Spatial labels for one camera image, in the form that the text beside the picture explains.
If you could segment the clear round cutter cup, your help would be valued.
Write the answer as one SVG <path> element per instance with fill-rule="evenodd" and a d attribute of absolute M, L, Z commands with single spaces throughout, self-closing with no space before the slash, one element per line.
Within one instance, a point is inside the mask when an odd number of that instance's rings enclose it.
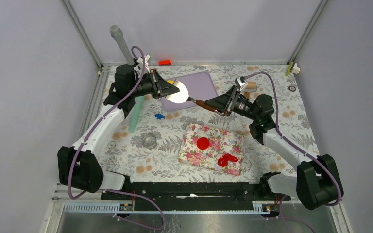
<path fill-rule="evenodd" d="M 157 138 L 154 134 L 146 134 L 142 137 L 142 146 L 149 149 L 149 150 L 152 150 L 154 148 L 156 148 L 157 146 Z"/>

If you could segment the metal dough scraper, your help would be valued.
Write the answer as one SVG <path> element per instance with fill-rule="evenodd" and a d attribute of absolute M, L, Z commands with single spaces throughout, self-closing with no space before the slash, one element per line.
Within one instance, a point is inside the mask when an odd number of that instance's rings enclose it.
<path fill-rule="evenodd" d="M 207 105 L 203 100 L 198 100 L 196 98 L 191 97 L 189 95 L 188 89 L 181 81 L 175 80 L 173 83 L 173 86 L 177 87 L 179 91 L 176 93 L 167 95 L 165 99 L 167 99 L 168 101 L 171 101 L 177 104 L 181 104 L 181 103 L 185 103 L 189 101 L 211 112 L 215 111 L 215 108 Z"/>

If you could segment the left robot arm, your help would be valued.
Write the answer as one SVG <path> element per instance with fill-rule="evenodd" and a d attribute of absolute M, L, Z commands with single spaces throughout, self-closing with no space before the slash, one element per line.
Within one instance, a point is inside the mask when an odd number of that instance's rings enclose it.
<path fill-rule="evenodd" d="M 60 184 L 89 193 L 112 190 L 117 198 L 128 198 L 131 187 L 124 182 L 124 175 L 105 171 L 97 156 L 107 138 L 134 108 L 136 97 L 151 95 L 159 99 L 179 91 L 156 69 L 138 70 L 129 64 L 118 66 L 97 118 L 78 141 L 70 147 L 62 146 L 57 153 Z"/>

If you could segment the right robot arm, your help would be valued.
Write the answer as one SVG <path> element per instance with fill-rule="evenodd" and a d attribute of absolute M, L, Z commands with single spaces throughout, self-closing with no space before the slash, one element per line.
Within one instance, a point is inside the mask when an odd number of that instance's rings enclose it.
<path fill-rule="evenodd" d="M 236 113 L 252 120 L 249 126 L 252 138 L 276 152 L 296 169 L 295 177 L 280 172 L 264 174 L 261 178 L 264 183 L 259 187 L 263 199 L 271 200 L 277 194 L 285 194 L 297 198 L 309 210 L 323 205 L 337 205 L 344 190 L 334 158 L 329 154 L 308 152 L 284 136 L 272 118 L 274 104 L 276 98 L 266 94 L 250 102 L 236 86 L 205 101 L 205 105 L 217 114 L 227 116 Z"/>

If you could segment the red dough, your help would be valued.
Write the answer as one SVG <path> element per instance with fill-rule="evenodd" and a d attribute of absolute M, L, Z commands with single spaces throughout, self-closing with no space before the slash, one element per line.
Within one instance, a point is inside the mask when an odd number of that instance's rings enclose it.
<path fill-rule="evenodd" d="M 200 150 L 206 150 L 210 146 L 210 141 L 206 137 L 201 137 L 197 140 L 196 145 Z"/>

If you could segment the wooden dough roller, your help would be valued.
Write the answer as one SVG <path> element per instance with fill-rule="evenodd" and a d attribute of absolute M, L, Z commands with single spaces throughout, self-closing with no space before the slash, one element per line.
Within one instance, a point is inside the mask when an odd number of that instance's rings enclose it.
<path fill-rule="evenodd" d="M 250 98 L 250 91 L 254 91 L 257 88 L 256 82 L 249 81 L 247 86 L 244 88 L 244 97 L 247 99 Z"/>

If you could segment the red dough ring scrap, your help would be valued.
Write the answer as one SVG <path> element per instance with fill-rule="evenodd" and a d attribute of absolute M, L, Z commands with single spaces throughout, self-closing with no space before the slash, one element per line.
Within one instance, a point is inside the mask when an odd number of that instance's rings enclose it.
<path fill-rule="evenodd" d="M 231 154 L 226 153 L 222 157 L 220 157 L 217 161 L 220 167 L 228 166 L 229 162 L 236 163 L 238 162 L 238 158 L 235 156 L 232 156 Z"/>

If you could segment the floral tray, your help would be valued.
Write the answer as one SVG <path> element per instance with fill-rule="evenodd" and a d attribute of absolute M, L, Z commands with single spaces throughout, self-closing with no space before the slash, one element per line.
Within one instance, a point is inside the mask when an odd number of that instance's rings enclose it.
<path fill-rule="evenodd" d="M 206 150 L 200 150 L 196 145 L 201 137 L 206 137 L 210 141 L 210 146 Z M 217 161 L 226 153 L 237 157 L 238 162 L 229 162 L 228 166 L 220 167 Z M 243 134 L 205 125 L 189 124 L 179 150 L 178 161 L 190 166 L 239 176 L 244 155 L 245 136 Z"/>

